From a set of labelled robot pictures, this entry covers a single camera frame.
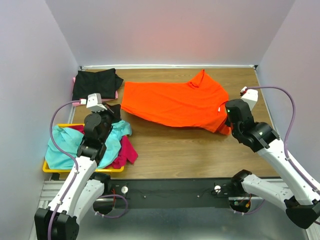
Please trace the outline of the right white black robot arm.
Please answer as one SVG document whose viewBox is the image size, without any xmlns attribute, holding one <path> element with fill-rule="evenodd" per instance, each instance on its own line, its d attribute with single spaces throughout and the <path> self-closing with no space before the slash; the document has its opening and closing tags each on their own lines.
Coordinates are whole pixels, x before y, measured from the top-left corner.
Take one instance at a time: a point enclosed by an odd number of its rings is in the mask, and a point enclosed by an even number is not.
<svg viewBox="0 0 320 240">
<path fill-rule="evenodd" d="M 230 191 L 253 194 L 285 211 L 298 227 L 308 229 L 320 217 L 320 184 L 285 149 L 278 133 L 265 122 L 256 122 L 243 99 L 225 105 L 232 136 L 264 158 L 287 185 L 280 187 L 242 170 L 233 176 Z"/>
</svg>

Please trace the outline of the orange t shirt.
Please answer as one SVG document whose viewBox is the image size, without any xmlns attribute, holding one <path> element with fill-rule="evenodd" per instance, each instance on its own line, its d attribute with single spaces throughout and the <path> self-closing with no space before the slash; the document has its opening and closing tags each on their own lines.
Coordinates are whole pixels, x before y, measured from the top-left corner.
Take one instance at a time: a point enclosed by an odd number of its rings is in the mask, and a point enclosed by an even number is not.
<svg viewBox="0 0 320 240">
<path fill-rule="evenodd" d="M 180 83 L 126 82 L 121 108 L 129 114 L 161 125 L 202 128 L 230 135 L 225 104 L 229 94 L 201 70 Z"/>
</svg>

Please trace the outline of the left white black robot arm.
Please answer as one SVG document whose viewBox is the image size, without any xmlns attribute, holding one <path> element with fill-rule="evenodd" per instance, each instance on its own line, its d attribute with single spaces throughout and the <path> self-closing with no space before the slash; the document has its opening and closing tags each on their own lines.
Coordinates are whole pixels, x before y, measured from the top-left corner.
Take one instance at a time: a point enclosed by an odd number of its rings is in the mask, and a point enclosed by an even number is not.
<svg viewBox="0 0 320 240">
<path fill-rule="evenodd" d="M 84 136 L 72 156 L 62 149 L 53 135 L 53 145 L 71 158 L 71 171 L 46 208 L 38 208 L 34 215 L 36 238 L 38 240 L 75 240 L 80 223 L 98 197 L 110 194 L 110 177 L 97 173 L 107 147 L 106 141 L 112 131 L 112 124 L 120 120 L 120 105 L 105 102 L 88 104 L 91 111 L 84 120 Z"/>
</svg>

